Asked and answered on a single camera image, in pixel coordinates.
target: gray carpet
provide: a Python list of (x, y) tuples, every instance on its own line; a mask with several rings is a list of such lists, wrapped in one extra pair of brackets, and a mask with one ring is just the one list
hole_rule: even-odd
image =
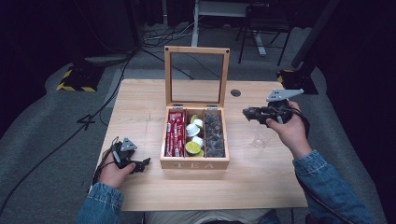
[[(230, 80), (276, 80), (276, 71), (291, 69), (290, 62), (309, 29), (295, 29), (290, 37), (282, 64), (276, 66), (280, 49), (268, 49), (261, 57), (253, 46), (246, 47), (242, 63), (237, 63), (241, 40), (235, 42), (233, 28), (206, 29), (200, 33), (199, 47), (230, 48)], [(282, 43), (280, 36), (277, 43)], [(267, 43), (270, 38), (262, 37)], [(191, 37), (174, 40), (169, 45), (188, 46)], [(163, 47), (146, 49), (163, 58)], [(205, 69), (193, 59), (185, 62), (197, 71)], [(0, 203), (14, 186), (39, 161), (67, 140), (81, 124), (77, 120), (93, 115), (115, 90), (120, 64), (107, 67), (97, 92), (56, 91), (70, 64), (47, 81), (47, 95), (30, 105), (15, 120), (0, 140)], [(127, 66), (126, 77), (163, 78), (163, 62), (139, 51)], [(312, 78), (319, 95), (300, 95), (292, 100), (300, 104), (311, 122), (309, 141), (327, 161), (335, 166), (372, 211), (375, 223), (386, 223), (375, 184), (361, 164), (326, 96), (326, 82), (317, 69)], [(75, 223), (78, 210), (87, 196), (92, 174), (112, 112), (109, 104), (94, 118), (87, 131), (80, 131), (63, 147), (38, 166), (21, 183), (7, 203), (0, 223)], [(306, 208), (293, 209), (294, 223), (304, 223)], [(125, 212), (122, 223), (140, 223), (143, 213)], [(289, 208), (278, 209), (282, 223), (291, 223)]]

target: box hinge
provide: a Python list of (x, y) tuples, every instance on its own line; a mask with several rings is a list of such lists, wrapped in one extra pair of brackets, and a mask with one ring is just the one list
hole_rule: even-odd
[(207, 110), (218, 110), (218, 107), (216, 105), (208, 105)]
[(174, 105), (174, 109), (183, 109), (183, 105)]

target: open box lid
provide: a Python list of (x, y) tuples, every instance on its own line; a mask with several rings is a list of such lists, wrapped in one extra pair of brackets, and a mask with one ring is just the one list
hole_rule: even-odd
[[(166, 105), (224, 107), (229, 60), (229, 49), (165, 46)], [(213, 65), (208, 69), (206, 63), (217, 63), (219, 70), (212, 71)], [(188, 74), (194, 66), (209, 72), (210, 77), (201, 76), (199, 73)], [(173, 74), (175, 71), (183, 73), (183, 76), (189, 77), (190, 80), (177, 79)], [(205, 88), (194, 88), (197, 82), (204, 83)]]

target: desk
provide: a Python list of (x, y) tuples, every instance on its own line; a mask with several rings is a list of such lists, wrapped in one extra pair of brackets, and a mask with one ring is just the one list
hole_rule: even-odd
[[(177, 82), (202, 86), (197, 80)], [(259, 122), (249, 122), (242, 114), (248, 105), (265, 105), (265, 97), (273, 89), (281, 88), (278, 82), (227, 82), (224, 117), (231, 158), (227, 170), (163, 170), (160, 155), (165, 124), (165, 81), (123, 80), (102, 152), (115, 137), (129, 137), (138, 147), (133, 159), (142, 161), (150, 157), (151, 162), (144, 173), (129, 175), (125, 180), (120, 189), (125, 195), (122, 210), (307, 207), (289, 150), (277, 135), (266, 148), (255, 148), (252, 141)], [(241, 96), (231, 96), (233, 89), (240, 90)]]
[[(224, 17), (245, 17), (246, 8), (249, 3), (232, 3), (232, 2), (211, 2), (195, 0), (194, 8), (194, 28), (192, 32), (191, 46), (198, 46), (198, 16), (224, 16)], [(260, 56), (265, 56), (267, 53), (262, 46), (262, 39), (260, 34), (254, 34), (254, 40), (258, 46)]]

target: denim sleeve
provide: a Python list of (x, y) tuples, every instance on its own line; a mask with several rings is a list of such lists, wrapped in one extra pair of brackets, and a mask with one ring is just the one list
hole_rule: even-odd
[(96, 183), (79, 211), (78, 223), (119, 223), (122, 202), (119, 190)]
[[(293, 161), (297, 177), (323, 203), (353, 223), (374, 223), (366, 206), (353, 189), (341, 178), (333, 166), (314, 150)], [(311, 215), (319, 223), (344, 223), (305, 192)]]

